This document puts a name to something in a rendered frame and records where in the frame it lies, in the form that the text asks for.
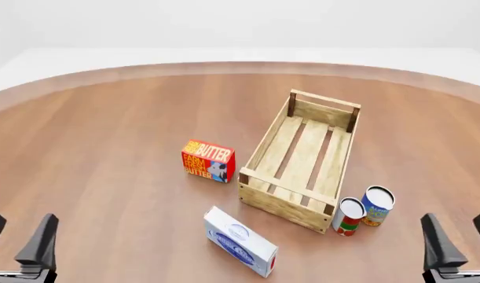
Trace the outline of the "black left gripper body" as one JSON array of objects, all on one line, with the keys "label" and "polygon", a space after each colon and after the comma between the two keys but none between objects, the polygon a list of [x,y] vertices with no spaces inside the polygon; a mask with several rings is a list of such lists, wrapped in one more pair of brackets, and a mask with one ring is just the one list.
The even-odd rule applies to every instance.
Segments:
[{"label": "black left gripper body", "polygon": [[22,266],[20,270],[1,271],[0,283],[54,283],[55,270],[41,266]]}]

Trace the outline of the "red tomato tin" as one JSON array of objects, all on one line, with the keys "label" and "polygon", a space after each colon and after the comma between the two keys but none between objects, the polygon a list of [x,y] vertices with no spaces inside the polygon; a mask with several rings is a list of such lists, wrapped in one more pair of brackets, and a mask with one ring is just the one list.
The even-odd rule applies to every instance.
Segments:
[{"label": "red tomato tin", "polygon": [[365,215],[365,207],[357,198],[344,197],[335,211],[332,228],[338,235],[353,236]]}]

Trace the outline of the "white and blue box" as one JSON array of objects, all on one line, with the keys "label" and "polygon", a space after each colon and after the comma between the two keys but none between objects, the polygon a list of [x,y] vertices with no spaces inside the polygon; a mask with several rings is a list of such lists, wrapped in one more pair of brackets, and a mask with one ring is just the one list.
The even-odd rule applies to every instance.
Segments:
[{"label": "white and blue box", "polygon": [[206,235],[217,246],[262,277],[275,267],[279,247],[226,214],[211,207],[203,216]]}]

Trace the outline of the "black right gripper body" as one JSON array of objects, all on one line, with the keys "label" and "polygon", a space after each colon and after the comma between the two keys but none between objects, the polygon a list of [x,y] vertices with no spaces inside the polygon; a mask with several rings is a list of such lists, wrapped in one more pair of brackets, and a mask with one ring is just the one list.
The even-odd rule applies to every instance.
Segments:
[{"label": "black right gripper body", "polygon": [[480,270],[460,271],[454,266],[425,266],[425,283],[480,283]]}]

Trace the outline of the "wooden slat tray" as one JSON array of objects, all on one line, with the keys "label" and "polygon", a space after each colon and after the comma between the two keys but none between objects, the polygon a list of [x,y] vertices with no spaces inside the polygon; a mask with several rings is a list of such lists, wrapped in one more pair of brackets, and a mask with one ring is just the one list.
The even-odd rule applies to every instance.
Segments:
[{"label": "wooden slat tray", "polygon": [[361,106],[292,90],[247,164],[245,204],[325,233],[346,173]]}]

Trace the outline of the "red butter box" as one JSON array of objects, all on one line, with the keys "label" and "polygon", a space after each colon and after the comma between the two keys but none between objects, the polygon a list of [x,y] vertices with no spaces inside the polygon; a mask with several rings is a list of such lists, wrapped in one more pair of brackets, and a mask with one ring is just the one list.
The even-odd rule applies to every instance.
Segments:
[{"label": "red butter box", "polygon": [[188,174],[229,183],[236,170],[236,154],[232,148],[190,139],[181,151]]}]

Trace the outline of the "blue and yellow tin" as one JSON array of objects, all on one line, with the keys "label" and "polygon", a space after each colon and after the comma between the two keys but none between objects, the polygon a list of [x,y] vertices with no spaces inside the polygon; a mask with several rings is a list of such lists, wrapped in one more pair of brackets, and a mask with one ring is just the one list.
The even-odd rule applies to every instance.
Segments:
[{"label": "blue and yellow tin", "polygon": [[382,186],[370,186],[365,190],[361,203],[366,216],[362,219],[367,226],[380,226],[395,205],[394,194]]}]

